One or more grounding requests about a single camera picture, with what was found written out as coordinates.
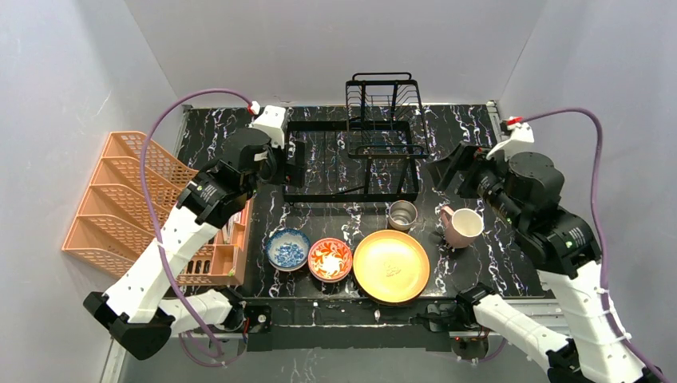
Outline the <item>black wire dish rack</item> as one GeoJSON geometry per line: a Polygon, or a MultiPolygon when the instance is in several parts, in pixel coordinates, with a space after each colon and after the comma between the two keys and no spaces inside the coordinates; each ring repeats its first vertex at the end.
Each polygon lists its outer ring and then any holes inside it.
{"type": "Polygon", "coordinates": [[[414,202],[430,135],[418,82],[409,72],[355,73],[345,105],[325,117],[293,117],[287,138],[306,142],[305,185],[285,203],[414,202]]]}

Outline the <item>blue floral bowl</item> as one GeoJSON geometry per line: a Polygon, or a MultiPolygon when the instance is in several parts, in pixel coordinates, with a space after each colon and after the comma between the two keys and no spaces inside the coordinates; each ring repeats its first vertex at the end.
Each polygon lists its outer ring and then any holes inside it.
{"type": "Polygon", "coordinates": [[[304,233],[288,228],[270,237],[264,253],[275,269],[291,272],[306,265],[310,248],[310,240],[304,233]]]}

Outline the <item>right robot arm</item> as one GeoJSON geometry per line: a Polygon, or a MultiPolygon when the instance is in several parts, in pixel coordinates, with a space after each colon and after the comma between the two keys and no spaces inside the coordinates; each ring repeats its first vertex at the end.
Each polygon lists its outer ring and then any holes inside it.
{"type": "Polygon", "coordinates": [[[500,334],[535,361],[551,382],[661,381],[660,371],[629,346],[600,281],[599,236],[561,207],[564,176],[547,156],[492,154],[487,147],[462,142],[426,170],[439,192],[461,176],[457,194],[481,199],[513,228],[517,246],[554,294],[568,332],[541,325],[483,283],[457,294],[458,318],[500,334]]]}

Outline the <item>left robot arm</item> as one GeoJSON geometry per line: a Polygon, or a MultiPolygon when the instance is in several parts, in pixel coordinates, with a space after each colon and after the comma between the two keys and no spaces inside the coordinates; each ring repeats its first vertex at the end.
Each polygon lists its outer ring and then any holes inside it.
{"type": "Polygon", "coordinates": [[[198,250],[244,209],[260,184],[299,186],[304,167],[287,160],[285,128],[254,123],[230,135],[224,154],[187,183],[163,225],[152,212],[155,237],[140,258],[104,292],[83,305],[124,349],[146,360],[173,335],[226,322],[232,304],[217,291],[182,295],[179,273],[198,250]]]}

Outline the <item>pink mug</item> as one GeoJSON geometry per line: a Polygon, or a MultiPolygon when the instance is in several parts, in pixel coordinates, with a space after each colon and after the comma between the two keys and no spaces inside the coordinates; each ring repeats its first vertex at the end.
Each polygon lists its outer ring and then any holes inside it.
{"type": "Polygon", "coordinates": [[[485,228],[482,216],[469,208],[453,210],[449,206],[443,206],[440,218],[444,226],[445,241],[454,249],[470,246],[485,228]]]}

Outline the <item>stainless steel cup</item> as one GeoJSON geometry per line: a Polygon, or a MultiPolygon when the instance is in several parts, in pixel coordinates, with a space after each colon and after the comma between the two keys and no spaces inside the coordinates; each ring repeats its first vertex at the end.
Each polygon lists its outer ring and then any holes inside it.
{"type": "Polygon", "coordinates": [[[418,210],[413,203],[406,200],[393,202],[387,211],[388,228],[409,232],[418,217],[418,210]]]}

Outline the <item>orange patterned bowl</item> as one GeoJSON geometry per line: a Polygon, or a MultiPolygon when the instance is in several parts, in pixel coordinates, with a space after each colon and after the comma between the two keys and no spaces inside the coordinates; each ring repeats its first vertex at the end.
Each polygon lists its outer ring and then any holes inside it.
{"type": "Polygon", "coordinates": [[[351,271],[353,252],[340,239],[324,238],[315,242],[307,256],[310,272],[321,282],[342,281],[351,271]]]}

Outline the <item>yellow plate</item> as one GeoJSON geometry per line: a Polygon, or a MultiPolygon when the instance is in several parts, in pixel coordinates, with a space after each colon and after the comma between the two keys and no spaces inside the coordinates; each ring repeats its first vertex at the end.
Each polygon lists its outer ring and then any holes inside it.
{"type": "Polygon", "coordinates": [[[419,296],[430,278],[430,261],[412,236],[380,230],[365,237],[354,250],[354,278],[378,302],[399,305],[419,296]]]}

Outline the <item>orange file organizer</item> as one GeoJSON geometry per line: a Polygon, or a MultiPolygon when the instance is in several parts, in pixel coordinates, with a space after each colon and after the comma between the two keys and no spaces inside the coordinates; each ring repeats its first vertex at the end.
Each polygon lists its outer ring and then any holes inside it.
{"type": "Polygon", "coordinates": [[[154,238],[142,183],[159,223],[196,174],[156,142],[141,162],[142,132],[109,134],[62,250],[120,278],[154,238]]]}

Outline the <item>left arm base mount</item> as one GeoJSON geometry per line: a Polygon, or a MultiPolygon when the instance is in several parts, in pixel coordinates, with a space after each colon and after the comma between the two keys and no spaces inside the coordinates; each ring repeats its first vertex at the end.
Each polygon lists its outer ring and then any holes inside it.
{"type": "Polygon", "coordinates": [[[258,303],[236,303],[225,319],[223,327],[227,332],[241,334],[268,333],[272,327],[272,309],[258,303]]]}

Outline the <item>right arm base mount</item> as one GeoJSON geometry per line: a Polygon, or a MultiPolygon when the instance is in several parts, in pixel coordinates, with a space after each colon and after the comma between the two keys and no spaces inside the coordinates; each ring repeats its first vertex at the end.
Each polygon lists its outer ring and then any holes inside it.
{"type": "Polygon", "coordinates": [[[433,333],[448,334],[451,351],[461,360],[479,362],[489,352],[490,329],[476,322],[473,311],[482,298],[493,291],[480,283],[456,295],[453,301],[431,303],[412,323],[423,325],[433,333]]]}

